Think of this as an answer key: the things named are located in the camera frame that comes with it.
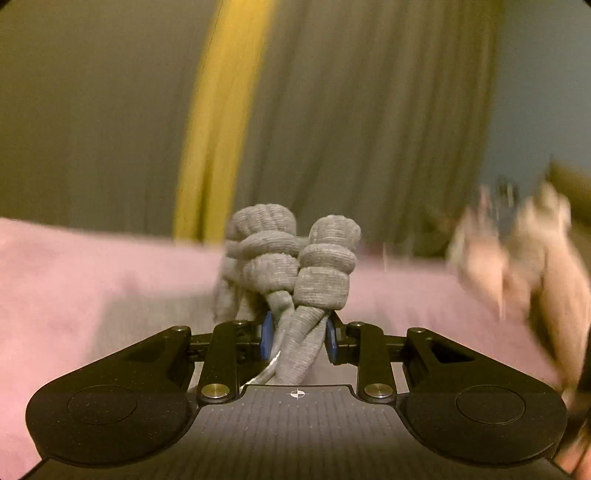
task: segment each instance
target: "round black pad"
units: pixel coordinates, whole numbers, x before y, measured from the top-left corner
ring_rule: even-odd
[[[511,465],[545,452],[564,431],[564,404],[541,382],[501,387],[442,377],[415,388],[404,410],[414,433],[444,455]]]
[[[494,385],[465,389],[457,396],[456,406],[469,419],[489,425],[515,421],[525,411],[525,402],[518,394]]]
[[[84,376],[73,375],[35,393],[27,426],[35,444],[43,446],[40,454],[79,465],[117,465],[178,438],[191,415],[185,393],[139,369],[133,373],[135,379],[124,387],[89,385]]]
[[[138,406],[135,394],[116,385],[95,385],[74,395],[68,403],[72,416],[92,425],[109,425],[129,417]]]

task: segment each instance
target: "wall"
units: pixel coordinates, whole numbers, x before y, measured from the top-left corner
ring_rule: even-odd
[[[551,156],[591,173],[591,7],[504,0],[482,180],[533,190]]]

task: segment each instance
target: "metal screw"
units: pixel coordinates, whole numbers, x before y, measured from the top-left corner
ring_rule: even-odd
[[[371,383],[366,385],[363,391],[368,397],[372,398],[388,398],[394,393],[392,387],[385,383]]]
[[[201,389],[201,394],[207,398],[223,398],[230,393],[230,389],[221,383],[210,383]]]

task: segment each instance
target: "gray fabric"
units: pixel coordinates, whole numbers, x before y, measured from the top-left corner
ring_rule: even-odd
[[[453,215],[479,170],[495,0],[280,0],[235,209],[279,203],[304,234],[354,219],[368,242]]]
[[[343,216],[321,218],[300,251],[295,222],[280,205],[255,205],[228,223],[215,319],[253,320],[270,310],[275,321],[271,363],[254,383],[301,383],[322,347],[327,316],[349,295],[359,226]]]
[[[0,216],[169,235],[217,0],[18,0],[0,11]]]

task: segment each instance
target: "ribbed black plate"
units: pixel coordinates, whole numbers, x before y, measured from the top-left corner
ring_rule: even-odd
[[[238,401],[204,407],[187,434],[149,459],[84,469],[47,460],[33,480],[564,480],[540,459],[513,468],[464,465],[410,435],[390,406],[347,387],[248,387]]]

